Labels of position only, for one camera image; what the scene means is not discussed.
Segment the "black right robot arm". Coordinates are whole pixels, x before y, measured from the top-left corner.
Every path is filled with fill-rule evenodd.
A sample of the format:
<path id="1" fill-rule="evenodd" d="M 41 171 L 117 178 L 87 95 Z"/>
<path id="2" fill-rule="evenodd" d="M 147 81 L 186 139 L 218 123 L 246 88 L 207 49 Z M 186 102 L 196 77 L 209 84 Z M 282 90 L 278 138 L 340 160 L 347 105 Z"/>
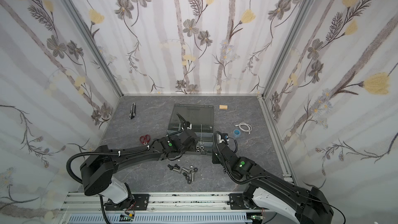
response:
<path id="1" fill-rule="evenodd" d="M 223 141 L 214 141 L 214 155 L 229 178 L 248 185 L 244 197 L 249 206 L 268 208 L 298 224 L 330 224 L 334 210 L 323 192 L 289 183 L 247 157 L 239 157 Z"/>

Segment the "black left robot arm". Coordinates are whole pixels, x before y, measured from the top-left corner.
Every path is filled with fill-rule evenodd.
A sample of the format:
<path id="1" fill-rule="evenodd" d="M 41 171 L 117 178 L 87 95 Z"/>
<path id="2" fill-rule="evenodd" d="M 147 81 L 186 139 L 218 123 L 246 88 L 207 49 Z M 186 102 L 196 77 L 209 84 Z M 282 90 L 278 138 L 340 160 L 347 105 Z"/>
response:
<path id="1" fill-rule="evenodd" d="M 109 149 L 102 145 L 92 152 L 71 156 L 66 163 L 69 176 L 82 184 L 86 196 L 101 194 L 111 184 L 118 171 L 149 161 L 179 159 L 198 143 L 193 130 L 177 131 L 146 146 L 128 149 Z"/>

